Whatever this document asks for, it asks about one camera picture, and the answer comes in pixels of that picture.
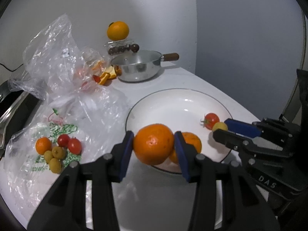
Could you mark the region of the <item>yellow longan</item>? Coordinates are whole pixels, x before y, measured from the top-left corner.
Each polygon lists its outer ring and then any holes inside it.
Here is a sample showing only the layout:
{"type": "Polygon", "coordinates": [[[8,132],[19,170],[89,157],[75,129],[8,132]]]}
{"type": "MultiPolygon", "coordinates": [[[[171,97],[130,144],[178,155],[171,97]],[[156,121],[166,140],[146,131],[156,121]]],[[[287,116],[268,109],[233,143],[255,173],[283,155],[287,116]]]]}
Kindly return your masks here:
{"type": "Polygon", "coordinates": [[[212,131],[216,131],[218,129],[228,131],[228,126],[226,125],[226,123],[220,121],[220,122],[217,122],[213,125],[212,131]]]}
{"type": "Polygon", "coordinates": [[[52,148],[52,154],[58,160],[64,160],[66,158],[66,150],[60,146],[54,146],[52,148]]]}
{"type": "Polygon", "coordinates": [[[62,172],[62,162],[56,158],[52,158],[49,161],[50,171],[54,174],[60,174],[62,172]]]}
{"type": "Polygon", "coordinates": [[[51,150],[45,151],[43,156],[44,156],[44,160],[46,161],[47,164],[49,164],[50,160],[54,158],[51,150]]]}

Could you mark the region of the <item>red tomato front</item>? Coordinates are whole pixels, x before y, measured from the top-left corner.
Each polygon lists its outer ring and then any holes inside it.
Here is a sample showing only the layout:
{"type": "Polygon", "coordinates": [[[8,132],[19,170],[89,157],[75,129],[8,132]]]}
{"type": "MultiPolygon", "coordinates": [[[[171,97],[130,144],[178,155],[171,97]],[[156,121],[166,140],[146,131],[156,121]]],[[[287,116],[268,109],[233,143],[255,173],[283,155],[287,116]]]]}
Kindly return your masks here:
{"type": "Polygon", "coordinates": [[[215,113],[208,113],[201,120],[202,125],[209,130],[212,130],[213,126],[218,122],[220,122],[220,119],[215,113]]]}

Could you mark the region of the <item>steel induction cooker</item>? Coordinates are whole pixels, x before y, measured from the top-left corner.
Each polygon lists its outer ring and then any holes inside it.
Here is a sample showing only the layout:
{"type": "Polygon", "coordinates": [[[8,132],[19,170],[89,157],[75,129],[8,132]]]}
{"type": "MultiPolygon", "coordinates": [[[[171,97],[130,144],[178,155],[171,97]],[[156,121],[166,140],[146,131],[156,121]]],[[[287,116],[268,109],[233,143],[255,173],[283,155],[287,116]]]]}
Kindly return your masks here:
{"type": "Polygon", "coordinates": [[[39,102],[25,91],[10,91],[8,81],[1,84],[1,153],[12,135],[24,128],[39,102]]]}

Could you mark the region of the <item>crumpled clear plastic bag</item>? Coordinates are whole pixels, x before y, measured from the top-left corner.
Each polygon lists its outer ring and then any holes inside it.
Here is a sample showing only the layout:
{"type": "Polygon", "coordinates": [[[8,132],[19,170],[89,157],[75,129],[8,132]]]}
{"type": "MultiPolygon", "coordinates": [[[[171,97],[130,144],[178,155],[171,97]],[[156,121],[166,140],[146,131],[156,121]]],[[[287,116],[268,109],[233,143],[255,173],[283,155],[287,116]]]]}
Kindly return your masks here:
{"type": "Polygon", "coordinates": [[[77,46],[72,23],[63,14],[30,41],[23,52],[23,66],[12,73],[8,88],[43,100],[93,87],[93,76],[99,76],[108,66],[106,55],[77,46]]]}

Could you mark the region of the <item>red tomato right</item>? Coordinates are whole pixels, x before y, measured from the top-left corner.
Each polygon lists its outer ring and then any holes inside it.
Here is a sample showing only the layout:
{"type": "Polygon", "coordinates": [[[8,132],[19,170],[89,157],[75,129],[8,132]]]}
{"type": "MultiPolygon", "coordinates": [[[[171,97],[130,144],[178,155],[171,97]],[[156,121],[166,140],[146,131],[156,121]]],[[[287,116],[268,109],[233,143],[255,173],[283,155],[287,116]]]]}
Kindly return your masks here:
{"type": "Polygon", "coordinates": [[[67,147],[68,147],[70,153],[73,153],[75,155],[81,154],[82,145],[81,145],[81,142],[77,138],[70,139],[67,147]]]}

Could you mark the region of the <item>steel saucepan with lid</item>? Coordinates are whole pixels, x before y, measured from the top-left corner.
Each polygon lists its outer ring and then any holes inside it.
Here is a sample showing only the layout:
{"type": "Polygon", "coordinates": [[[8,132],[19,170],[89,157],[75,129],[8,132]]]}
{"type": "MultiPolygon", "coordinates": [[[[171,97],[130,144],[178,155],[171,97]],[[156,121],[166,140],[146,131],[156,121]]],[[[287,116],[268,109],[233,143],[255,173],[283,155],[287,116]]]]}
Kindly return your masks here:
{"type": "Polygon", "coordinates": [[[162,62],[173,62],[180,58],[178,53],[161,54],[157,51],[141,50],[138,44],[129,45],[126,52],[116,55],[110,61],[117,77],[123,82],[150,80],[161,70],[162,62]]]}

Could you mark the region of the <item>orange peel pieces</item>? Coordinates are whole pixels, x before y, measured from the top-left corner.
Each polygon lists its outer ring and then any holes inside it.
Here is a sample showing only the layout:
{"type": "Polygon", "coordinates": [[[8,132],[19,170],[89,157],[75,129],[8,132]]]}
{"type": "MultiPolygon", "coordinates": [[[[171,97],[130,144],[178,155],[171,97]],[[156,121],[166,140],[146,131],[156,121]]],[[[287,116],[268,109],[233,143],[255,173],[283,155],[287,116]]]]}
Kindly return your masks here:
{"type": "Polygon", "coordinates": [[[122,75],[118,65],[108,65],[104,60],[97,61],[91,68],[93,80],[99,85],[104,85],[108,80],[113,80],[122,75]]]}

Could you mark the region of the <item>red tomato back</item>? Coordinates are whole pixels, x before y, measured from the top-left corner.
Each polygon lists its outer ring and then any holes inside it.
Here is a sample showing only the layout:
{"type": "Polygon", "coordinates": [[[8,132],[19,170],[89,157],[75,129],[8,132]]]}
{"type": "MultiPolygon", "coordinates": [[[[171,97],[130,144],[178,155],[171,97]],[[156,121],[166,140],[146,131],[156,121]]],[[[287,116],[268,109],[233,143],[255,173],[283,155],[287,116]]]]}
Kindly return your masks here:
{"type": "Polygon", "coordinates": [[[69,141],[70,141],[70,137],[67,134],[62,134],[57,139],[58,145],[62,148],[67,148],[69,141]]]}

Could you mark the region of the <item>red tomato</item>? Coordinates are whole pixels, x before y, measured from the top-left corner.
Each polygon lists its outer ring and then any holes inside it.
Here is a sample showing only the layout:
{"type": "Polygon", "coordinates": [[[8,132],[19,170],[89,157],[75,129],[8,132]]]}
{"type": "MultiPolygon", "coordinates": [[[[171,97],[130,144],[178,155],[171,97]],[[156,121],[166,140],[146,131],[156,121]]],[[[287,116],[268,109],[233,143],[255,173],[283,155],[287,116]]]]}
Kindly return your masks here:
{"type": "Polygon", "coordinates": [[[77,138],[70,139],[67,147],[68,147],[70,153],[73,153],[75,155],[81,154],[82,145],[81,145],[81,142],[77,138]]]}
{"type": "Polygon", "coordinates": [[[220,119],[215,113],[208,113],[201,120],[202,125],[209,130],[212,130],[213,126],[218,122],[220,122],[220,119]]]}
{"type": "Polygon", "coordinates": [[[67,148],[69,141],[70,141],[70,137],[67,134],[62,134],[57,139],[58,145],[62,148],[67,148]]]}

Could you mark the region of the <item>orange mandarin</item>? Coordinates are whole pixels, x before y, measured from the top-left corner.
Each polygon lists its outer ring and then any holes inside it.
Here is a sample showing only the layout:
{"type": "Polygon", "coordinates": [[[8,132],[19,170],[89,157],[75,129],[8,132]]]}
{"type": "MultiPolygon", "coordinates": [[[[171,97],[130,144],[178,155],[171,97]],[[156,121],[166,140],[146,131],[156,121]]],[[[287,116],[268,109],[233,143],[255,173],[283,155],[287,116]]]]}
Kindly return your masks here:
{"type": "MultiPolygon", "coordinates": [[[[197,153],[201,153],[202,150],[202,142],[199,137],[192,132],[182,132],[183,138],[187,144],[191,144],[196,149],[197,153]]],[[[171,162],[178,164],[178,158],[175,149],[169,155],[169,159],[171,162]]]]}
{"type": "Polygon", "coordinates": [[[151,124],[141,128],[133,140],[133,149],[137,159],[146,165],[159,165],[171,154],[174,135],[163,124],[151,124]]]}
{"type": "Polygon", "coordinates": [[[48,137],[39,138],[35,143],[35,149],[39,155],[44,155],[46,151],[52,150],[52,143],[48,137]]]}

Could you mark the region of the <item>white plate black rim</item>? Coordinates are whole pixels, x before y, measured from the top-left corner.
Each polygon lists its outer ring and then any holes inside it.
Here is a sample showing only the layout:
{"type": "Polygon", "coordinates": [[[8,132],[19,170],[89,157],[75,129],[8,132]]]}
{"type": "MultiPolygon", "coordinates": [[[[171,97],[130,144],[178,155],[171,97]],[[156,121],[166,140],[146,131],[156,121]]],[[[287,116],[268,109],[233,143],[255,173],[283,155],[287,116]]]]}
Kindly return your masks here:
{"type": "Polygon", "coordinates": [[[214,162],[223,162],[231,152],[215,142],[211,130],[201,121],[208,113],[216,114],[220,121],[232,118],[228,109],[214,97],[190,89],[166,89],[140,99],[130,110],[126,130],[134,134],[151,124],[164,124],[172,132],[191,132],[202,143],[201,153],[214,162]]]}

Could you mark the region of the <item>dark grapes on stand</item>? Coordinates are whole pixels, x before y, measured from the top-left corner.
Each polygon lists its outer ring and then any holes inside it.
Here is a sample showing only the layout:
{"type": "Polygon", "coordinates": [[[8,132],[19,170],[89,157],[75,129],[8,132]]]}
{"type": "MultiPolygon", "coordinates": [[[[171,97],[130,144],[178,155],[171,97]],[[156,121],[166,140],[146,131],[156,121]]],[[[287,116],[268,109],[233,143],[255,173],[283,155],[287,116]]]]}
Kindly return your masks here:
{"type": "Polygon", "coordinates": [[[120,46],[112,46],[108,49],[108,54],[109,55],[118,55],[118,54],[125,53],[125,52],[129,51],[130,49],[131,49],[130,44],[120,45],[120,46]]]}

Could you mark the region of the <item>large orange on stand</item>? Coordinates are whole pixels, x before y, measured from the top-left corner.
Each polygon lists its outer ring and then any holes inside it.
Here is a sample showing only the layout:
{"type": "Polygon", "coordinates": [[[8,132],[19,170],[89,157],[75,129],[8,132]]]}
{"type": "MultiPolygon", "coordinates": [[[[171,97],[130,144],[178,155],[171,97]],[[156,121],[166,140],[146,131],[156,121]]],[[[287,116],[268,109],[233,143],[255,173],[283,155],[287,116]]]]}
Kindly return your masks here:
{"type": "Polygon", "coordinates": [[[117,21],[108,26],[106,33],[110,40],[120,41],[128,37],[130,29],[125,22],[117,21]]]}

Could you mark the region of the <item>printed flat plastic bag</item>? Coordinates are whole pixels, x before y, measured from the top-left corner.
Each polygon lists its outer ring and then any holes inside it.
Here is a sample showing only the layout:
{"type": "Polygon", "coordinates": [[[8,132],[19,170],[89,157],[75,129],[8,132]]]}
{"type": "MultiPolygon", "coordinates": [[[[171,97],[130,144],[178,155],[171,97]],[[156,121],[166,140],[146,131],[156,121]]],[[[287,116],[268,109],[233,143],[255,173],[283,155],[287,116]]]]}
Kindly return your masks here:
{"type": "Polygon", "coordinates": [[[68,152],[64,167],[72,161],[95,161],[121,142],[128,108],[124,93],[108,87],[64,95],[40,105],[33,120],[11,137],[5,151],[8,185],[23,215],[32,214],[58,177],[35,150],[36,141],[47,137],[56,145],[57,138],[67,134],[81,142],[81,154],[68,152]]]}

